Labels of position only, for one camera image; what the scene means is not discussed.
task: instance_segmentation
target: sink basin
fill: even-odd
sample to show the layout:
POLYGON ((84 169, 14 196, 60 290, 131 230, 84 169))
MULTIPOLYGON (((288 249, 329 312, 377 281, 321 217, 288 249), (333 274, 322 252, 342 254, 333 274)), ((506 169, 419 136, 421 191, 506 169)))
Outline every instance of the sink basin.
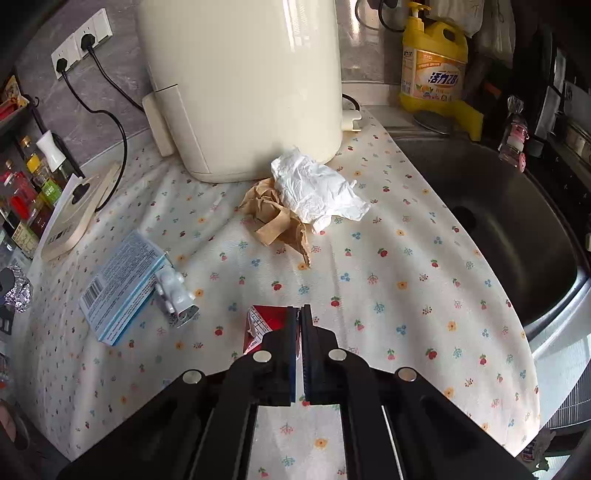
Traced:
POLYGON ((463 137, 390 134, 476 242, 531 340, 587 279, 551 200, 495 150, 463 137))

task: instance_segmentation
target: crumpled brown paper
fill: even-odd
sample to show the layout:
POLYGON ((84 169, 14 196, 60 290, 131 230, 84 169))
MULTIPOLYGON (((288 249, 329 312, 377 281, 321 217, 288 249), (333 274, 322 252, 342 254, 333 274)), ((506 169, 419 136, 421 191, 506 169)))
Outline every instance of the crumpled brown paper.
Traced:
POLYGON ((275 190, 275 180, 265 179, 252 187, 242 200, 240 209, 251 213, 255 219, 264 223, 254 232, 256 238, 268 247, 278 238, 297 250, 310 267, 310 246, 306 237, 306 226, 299 217, 281 204, 279 192, 275 190))

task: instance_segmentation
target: blue and white box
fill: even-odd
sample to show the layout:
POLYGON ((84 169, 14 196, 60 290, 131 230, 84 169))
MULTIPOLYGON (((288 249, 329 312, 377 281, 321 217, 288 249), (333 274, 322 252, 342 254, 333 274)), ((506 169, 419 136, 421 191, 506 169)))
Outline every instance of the blue and white box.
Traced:
POLYGON ((166 253, 137 230, 121 243, 82 294, 79 304, 100 342, 114 345, 154 291, 166 253))

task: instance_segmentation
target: electrical outlet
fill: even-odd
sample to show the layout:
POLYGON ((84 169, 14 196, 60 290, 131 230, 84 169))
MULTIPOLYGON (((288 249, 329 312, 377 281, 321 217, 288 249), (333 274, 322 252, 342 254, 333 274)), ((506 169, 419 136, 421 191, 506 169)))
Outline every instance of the electrical outlet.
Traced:
POLYGON ((59 80, 61 78, 61 73, 57 73, 56 71, 56 63, 58 59, 66 59, 68 61, 66 70, 70 70, 74 64, 81 59, 80 50, 76 48, 74 34, 65 39, 63 43, 51 54, 51 64, 53 66, 53 71, 59 80))
POLYGON ((88 55, 88 51, 82 50, 80 47, 82 37, 87 33, 90 33, 95 37, 95 42, 92 45, 93 48, 96 48, 103 40, 113 36, 111 26, 109 25, 109 19, 107 18, 107 12, 104 8, 101 8, 97 13, 92 15, 92 17, 86 20, 78 30, 74 32, 76 48, 78 48, 81 58, 88 55))

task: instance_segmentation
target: red box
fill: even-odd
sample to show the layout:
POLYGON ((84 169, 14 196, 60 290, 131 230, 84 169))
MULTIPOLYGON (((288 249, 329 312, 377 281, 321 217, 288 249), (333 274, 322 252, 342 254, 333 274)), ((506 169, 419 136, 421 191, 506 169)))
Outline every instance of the red box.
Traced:
MULTIPOLYGON (((244 332, 244 353, 256 352, 261 348, 262 337, 267 332, 281 330, 285 325, 287 307, 253 305, 246 313, 244 332)), ((296 352, 300 356, 300 331, 295 335, 296 352)))

